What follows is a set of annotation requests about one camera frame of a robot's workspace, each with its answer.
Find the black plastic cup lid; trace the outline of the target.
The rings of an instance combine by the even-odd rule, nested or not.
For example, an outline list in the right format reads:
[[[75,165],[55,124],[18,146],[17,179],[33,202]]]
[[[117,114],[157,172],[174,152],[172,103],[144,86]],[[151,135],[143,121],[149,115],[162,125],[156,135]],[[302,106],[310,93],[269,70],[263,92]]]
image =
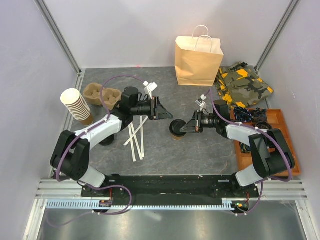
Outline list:
[[[181,132],[181,128],[184,127],[187,123],[182,119],[173,120],[169,125],[169,131],[172,135],[175,136],[184,136],[185,133]]]

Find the brown paper coffee cup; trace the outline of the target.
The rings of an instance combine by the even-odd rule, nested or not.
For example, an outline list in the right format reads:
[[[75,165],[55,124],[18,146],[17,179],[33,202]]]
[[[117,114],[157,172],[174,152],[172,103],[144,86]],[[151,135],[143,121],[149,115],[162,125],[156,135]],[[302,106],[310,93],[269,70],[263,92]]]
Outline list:
[[[171,133],[172,138],[176,141],[183,139],[185,135],[186,133],[182,133],[182,134]]]

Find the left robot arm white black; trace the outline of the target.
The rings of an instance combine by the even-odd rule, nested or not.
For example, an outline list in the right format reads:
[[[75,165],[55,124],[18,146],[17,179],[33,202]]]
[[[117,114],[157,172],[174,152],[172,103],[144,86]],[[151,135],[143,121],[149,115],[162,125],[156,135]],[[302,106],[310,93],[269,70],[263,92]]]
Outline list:
[[[147,116],[149,120],[166,120],[174,116],[160,103],[158,96],[147,96],[139,100],[140,92],[129,86],[124,89],[119,104],[96,124],[77,132],[63,131],[52,157],[50,165],[56,169],[56,179],[63,181],[60,173],[66,177],[92,186],[92,191],[99,197],[106,196],[110,185],[106,176],[89,164],[90,151],[106,139],[113,139],[115,134],[128,127],[134,116]]]

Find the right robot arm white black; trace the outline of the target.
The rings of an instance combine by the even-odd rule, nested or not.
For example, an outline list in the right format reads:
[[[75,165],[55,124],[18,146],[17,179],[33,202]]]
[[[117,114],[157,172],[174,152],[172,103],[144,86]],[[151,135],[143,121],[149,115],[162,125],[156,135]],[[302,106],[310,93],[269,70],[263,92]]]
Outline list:
[[[235,181],[229,184],[229,191],[235,197],[242,196],[247,186],[262,182],[267,178],[288,171],[288,181],[292,178],[295,159],[280,129],[269,130],[232,122],[225,100],[213,102],[213,113],[196,110],[189,122],[178,125],[175,133],[202,133],[205,128],[214,128],[227,139],[235,140],[250,148],[252,164],[234,174]]]

